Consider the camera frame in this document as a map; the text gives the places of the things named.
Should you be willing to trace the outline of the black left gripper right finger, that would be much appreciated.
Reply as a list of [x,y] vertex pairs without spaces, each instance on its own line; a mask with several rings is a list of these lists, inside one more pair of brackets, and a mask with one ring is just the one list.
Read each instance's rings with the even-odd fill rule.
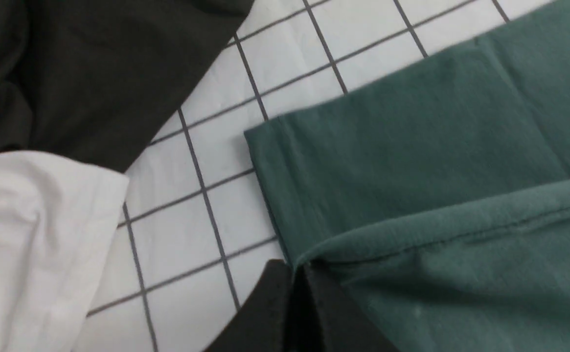
[[308,264],[295,276],[296,352],[396,352],[324,267]]

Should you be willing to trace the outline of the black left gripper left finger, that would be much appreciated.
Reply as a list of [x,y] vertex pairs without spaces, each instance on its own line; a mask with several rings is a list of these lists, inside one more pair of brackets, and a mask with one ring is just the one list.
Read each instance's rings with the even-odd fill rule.
[[207,352],[284,352],[291,268],[280,259],[269,260],[240,310]]

